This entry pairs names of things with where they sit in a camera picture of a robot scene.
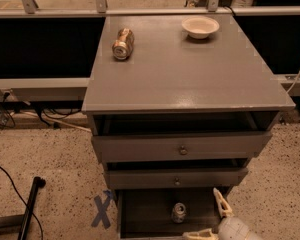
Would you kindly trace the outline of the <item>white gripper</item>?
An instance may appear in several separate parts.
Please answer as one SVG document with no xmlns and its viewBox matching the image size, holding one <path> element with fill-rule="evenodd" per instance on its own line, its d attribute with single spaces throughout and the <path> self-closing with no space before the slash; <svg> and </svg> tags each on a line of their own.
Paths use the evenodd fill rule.
<svg viewBox="0 0 300 240">
<path fill-rule="evenodd" d="M 223 197 L 221 192 L 213 189 L 213 194 L 217 203 L 221 218 L 224 218 L 218 226 L 218 236 L 212 232 L 211 228 L 200 231 L 184 232 L 185 240 L 263 240 L 238 217 L 233 217 L 234 213 Z"/>
</svg>

